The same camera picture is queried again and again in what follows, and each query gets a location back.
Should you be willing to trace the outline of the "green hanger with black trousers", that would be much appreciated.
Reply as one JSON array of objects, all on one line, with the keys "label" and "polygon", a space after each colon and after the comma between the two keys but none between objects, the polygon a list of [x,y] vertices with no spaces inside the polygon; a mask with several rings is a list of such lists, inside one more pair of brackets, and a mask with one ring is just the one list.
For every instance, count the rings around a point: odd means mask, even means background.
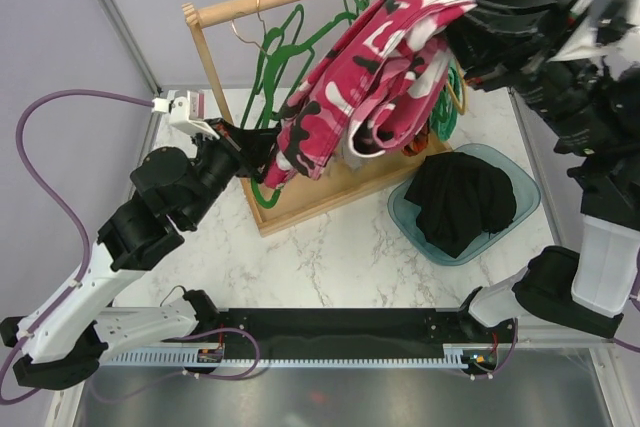
[{"label": "green hanger with black trousers", "polygon": [[264,104],[255,128],[267,128],[271,122],[275,91],[291,57],[291,54],[285,53],[285,49],[297,44],[304,20],[304,7],[298,3],[280,26],[273,27],[264,34],[259,46],[254,83],[240,121],[242,128],[247,126],[254,101],[260,95],[263,96]]}]

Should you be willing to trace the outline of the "pink camouflage trousers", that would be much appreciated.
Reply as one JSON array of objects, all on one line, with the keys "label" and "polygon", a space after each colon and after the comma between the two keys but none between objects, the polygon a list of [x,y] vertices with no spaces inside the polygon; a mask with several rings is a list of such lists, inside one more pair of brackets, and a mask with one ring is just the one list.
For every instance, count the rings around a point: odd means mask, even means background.
[{"label": "pink camouflage trousers", "polygon": [[475,0],[374,0],[278,112],[266,187],[319,179],[339,147],[360,158],[399,151],[434,108],[453,54],[446,28]]}]

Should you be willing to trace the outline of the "green hanger with pink trousers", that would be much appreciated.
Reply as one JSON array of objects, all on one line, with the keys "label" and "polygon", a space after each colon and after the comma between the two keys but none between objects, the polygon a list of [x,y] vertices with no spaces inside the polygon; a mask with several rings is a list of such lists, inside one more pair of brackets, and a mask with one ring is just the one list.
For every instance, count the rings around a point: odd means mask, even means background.
[{"label": "green hanger with pink trousers", "polygon": [[[311,34],[305,40],[300,40],[298,38],[298,42],[297,42],[296,45],[293,45],[293,46],[290,46],[290,47],[286,47],[285,53],[286,54],[291,54],[291,57],[289,58],[289,62],[290,62],[291,59],[293,59],[295,57],[300,57],[303,54],[307,55],[303,66],[301,67],[299,73],[297,74],[295,80],[292,83],[291,88],[288,91],[288,95],[291,95],[291,94],[293,94],[295,92],[295,90],[298,88],[298,86],[304,80],[309,68],[313,64],[314,59],[316,57],[315,45],[323,37],[325,37],[329,32],[331,32],[338,25],[343,24],[343,23],[348,23],[347,14],[344,11],[338,13],[332,20],[327,22],[324,26],[322,26],[315,33]],[[275,121],[276,118],[277,118],[277,114],[273,109],[273,118],[272,118],[271,121]]]}]

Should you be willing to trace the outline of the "black trousers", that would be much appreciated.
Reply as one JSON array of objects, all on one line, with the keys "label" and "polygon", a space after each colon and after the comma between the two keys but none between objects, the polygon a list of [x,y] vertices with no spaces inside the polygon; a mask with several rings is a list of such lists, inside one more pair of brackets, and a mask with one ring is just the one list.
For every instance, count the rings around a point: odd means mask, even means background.
[{"label": "black trousers", "polygon": [[517,210],[509,176],[460,152],[427,157],[404,199],[419,208],[415,224],[425,240],[453,258],[481,234],[505,230]]}]

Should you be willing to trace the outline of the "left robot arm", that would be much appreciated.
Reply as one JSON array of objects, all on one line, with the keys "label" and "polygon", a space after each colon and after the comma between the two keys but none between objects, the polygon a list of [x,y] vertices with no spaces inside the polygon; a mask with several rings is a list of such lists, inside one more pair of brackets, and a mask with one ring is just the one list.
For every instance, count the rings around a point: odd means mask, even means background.
[{"label": "left robot arm", "polygon": [[132,198],[99,229],[97,243],[66,285],[27,317],[1,323],[3,343],[18,353],[5,371],[31,391],[61,391],[111,359],[157,342],[208,341],[229,329],[202,290],[161,307],[111,307],[126,287],[196,231],[234,177],[260,182],[275,155],[276,127],[245,130],[209,119],[195,134],[196,155],[163,147],[132,172]]}]

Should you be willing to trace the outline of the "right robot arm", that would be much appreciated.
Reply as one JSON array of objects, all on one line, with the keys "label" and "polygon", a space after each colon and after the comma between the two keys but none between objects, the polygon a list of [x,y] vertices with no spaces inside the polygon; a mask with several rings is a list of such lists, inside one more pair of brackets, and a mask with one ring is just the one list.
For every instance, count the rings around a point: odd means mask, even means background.
[{"label": "right robot arm", "polygon": [[639,23],[630,0],[475,0],[445,31],[467,84],[518,94],[556,135],[581,190],[579,251],[546,247],[515,275],[471,293],[457,329],[480,341],[523,315],[610,339],[638,276],[639,71],[607,57]]}]

